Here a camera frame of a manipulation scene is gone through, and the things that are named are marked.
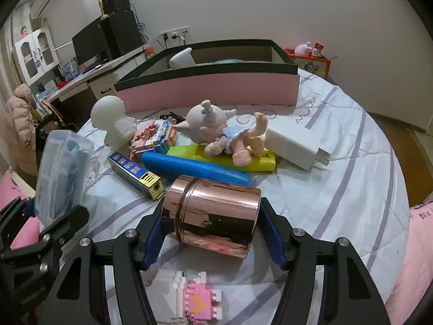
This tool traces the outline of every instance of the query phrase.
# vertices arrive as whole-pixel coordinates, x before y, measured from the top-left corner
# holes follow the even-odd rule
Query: blue marker
[[[141,155],[141,161],[149,171],[173,181],[184,174],[246,187],[251,185],[251,175],[248,172],[236,171],[209,162],[177,158],[155,152],[144,152]]]

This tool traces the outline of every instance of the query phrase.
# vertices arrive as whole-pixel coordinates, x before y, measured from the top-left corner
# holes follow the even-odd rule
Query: bedsheet
[[[237,116],[229,124],[252,125],[252,113],[262,111],[270,126],[292,121],[321,138],[321,147],[331,154],[327,166],[317,162],[307,172],[278,158],[274,172],[253,175],[253,186],[293,227],[327,241],[349,238],[385,302],[402,267],[408,237],[409,205],[400,165],[374,120],[340,87],[303,70],[299,75],[296,106],[238,105]],[[171,110],[185,116],[189,108],[132,116],[148,121]],[[94,143],[99,161],[98,174],[83,201],[90,211],[88,235],[94,241],[115,238],[151,214],[157,203],[113,172],[107,161],[111,150],[103,144],[104,131],[95,129],[89,120],[79,133]],[[178,145],[189,143],[178,136]],[[164,183],[168,189],[170,182]],[[188,278],[206,271],[209,284],[222,289],[219,325],[270,324],[287,276],[271,261],[259,229],[245,260],[166,238],[151,270],[157,268],[182,270]],[[308,324],[317,323],[322,284],[323,267],[317,267]],[[121,324],[109,266],[106,286],[111,322]]]

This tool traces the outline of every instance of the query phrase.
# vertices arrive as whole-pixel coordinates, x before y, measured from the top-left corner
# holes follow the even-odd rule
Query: yellow highlighter
[[[236,167],[233,165],[232,156],[228,154],[220,154],[218,156],[206,156],[204,154],[204,145],[184,145],[172,146],[167,155],[176,156],[178,158],[185,158],[205,163],[214,163],[228,168],[233,168],[239,171],[274,171],[275,170],[275,154],[269,150],[264,150],[261,158],[251,155],[252,163],[243,167]]]

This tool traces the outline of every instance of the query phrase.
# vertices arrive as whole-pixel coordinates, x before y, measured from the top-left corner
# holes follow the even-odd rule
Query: speaker
[[[101,21],[112,58],[120,57],[142,45],[134,13],[118,11]]]
[[[102,6],[106,15],[117,11],[128,11],[131,9],[129,0],[102,0]]]

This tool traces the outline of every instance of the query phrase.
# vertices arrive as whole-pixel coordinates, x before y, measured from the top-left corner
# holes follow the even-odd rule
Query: copper metal can
[[[245,258],[260,207],[260,189],[180,176],[168,191],[162,216],[174,221],[180,242]]]

